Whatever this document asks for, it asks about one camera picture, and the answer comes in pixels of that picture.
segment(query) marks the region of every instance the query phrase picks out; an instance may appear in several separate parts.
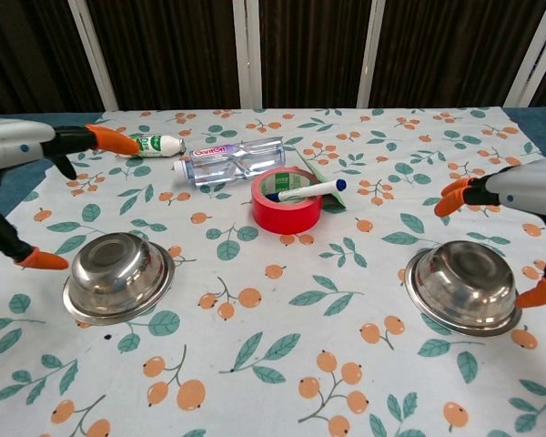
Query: white marker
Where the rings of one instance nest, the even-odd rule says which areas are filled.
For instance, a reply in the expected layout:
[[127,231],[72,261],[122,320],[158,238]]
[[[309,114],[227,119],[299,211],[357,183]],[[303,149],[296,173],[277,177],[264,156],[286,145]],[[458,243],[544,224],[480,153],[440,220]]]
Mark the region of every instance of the white marker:
[[343,191],[346,188],[344,179],[336,179],[322,184],[310,185],[289,189],[287,191],[279,191],[278,193],[266,194],[265,197],[274,202],[284,202],[286,200],[297,200],[300,198],[312,198],[314,196],[323,196],[324,194]]

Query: stainless steel bowl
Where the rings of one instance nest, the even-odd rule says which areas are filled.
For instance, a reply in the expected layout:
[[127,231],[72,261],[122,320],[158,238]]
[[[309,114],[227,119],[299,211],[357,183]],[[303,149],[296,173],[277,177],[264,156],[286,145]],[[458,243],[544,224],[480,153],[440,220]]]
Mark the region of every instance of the stainless steel bowl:
[[76,320],[111,325],[156,305],[173,278],[165,249],[132,234],[106,234],[73,259],[63,302]]
[[520,320],[510,267],[481,244],[452,241],[418,253],[407,266],[405,285],[422,312],[463,334],[500,335]]

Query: red tape roll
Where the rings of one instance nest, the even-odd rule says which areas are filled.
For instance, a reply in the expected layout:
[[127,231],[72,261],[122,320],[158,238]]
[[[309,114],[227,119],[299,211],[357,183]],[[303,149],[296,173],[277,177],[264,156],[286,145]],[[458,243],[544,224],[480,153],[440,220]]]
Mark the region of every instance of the red tape roll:
[[[303,184],[303,178],[306,178],[309,184]],[[291,204],[272,202],[263,195],[263,189],[274,187],[276,181],[284,181],[284,179],[287,179],[289,183],[289,186],[285,189],[297,188],[291,185],[292,181],[297,184],[301,182],[301,186],[319,182],[313,174],[297,167],[276,168],[263,173],[253,181],[251,186],[253,218],[261,228],[271,232],[297,234],[312,228],[318,222],[321,214],[322,198],[316,196]],[[273,190],[267,190],[266,194],[269,194],[269,192],[273,192]]]

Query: bottle cap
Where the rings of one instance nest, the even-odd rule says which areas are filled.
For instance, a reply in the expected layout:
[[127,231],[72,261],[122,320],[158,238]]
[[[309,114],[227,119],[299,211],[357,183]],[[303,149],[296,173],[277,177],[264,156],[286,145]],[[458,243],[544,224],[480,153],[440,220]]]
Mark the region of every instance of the bottle cap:
[[174,161],[176,182],[188,182],[190,180],[186,163],[187,162],[185,160]]

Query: floral tablecloth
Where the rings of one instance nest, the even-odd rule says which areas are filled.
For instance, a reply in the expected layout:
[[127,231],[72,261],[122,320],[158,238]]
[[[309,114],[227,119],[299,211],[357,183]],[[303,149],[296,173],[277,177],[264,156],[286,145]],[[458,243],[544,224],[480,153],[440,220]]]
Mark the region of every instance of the floral tablecloth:
[[478,241],[520,290],[546,259],[532,215],[466,207],[434,216],[454,178],[541,158],[499,108],[105,113],[125,134],[182,137],[188,149],[283,136],[344,178],[299,235],[260,229],[250,184],[177,186],[172,161],[72,156],[78,181],[48,170],[10,214],[20,236],[71,260],[104,233],[169,249],[171,291],[146,315],[76,323],[68,271],[0,255],[0,435],[546,436],[546,307],[492,339],[420,315],[401,284],[419,250]]

